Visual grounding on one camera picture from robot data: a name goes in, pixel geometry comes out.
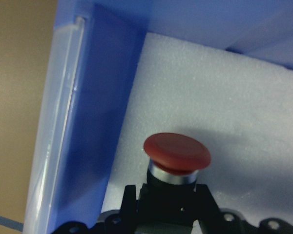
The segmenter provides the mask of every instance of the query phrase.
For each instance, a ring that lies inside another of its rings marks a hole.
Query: white foam sheet
[[[130,94],[102,211],[119,209],[124,186],[146,182],[144,140],[174,132],[205,144],[218,205],[252,225],[293,224],[293,71],[148,33]]]

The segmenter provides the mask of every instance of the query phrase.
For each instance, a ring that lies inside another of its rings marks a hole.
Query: blue bin wall
[[[59,0],[55,29],[85,19],[49,230],[101,210],[146,32],[293,69],[293,0]]]

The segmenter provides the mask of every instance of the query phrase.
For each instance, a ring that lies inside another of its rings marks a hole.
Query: silver metal ring
[[[168,184],[173,185],[184,185],[194,183],[196,181],[196,177],[199,171],[196,170],[187,175],[173,175],[157,167],[152,160],[150,160],[148,169],[155,178],[159,179],[162,182],[166,182]]]

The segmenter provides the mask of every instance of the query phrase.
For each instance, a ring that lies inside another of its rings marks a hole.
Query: blue box
[[[293,69],[293,0],[59,0],[24,224],[95,224],[147,32]]]

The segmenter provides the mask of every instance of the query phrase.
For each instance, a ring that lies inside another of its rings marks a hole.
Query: red button
[[[209,150],[199,141],[176,133],[151,135],[144,150],[161,169],[170,172],[193,172],[210,164]]]

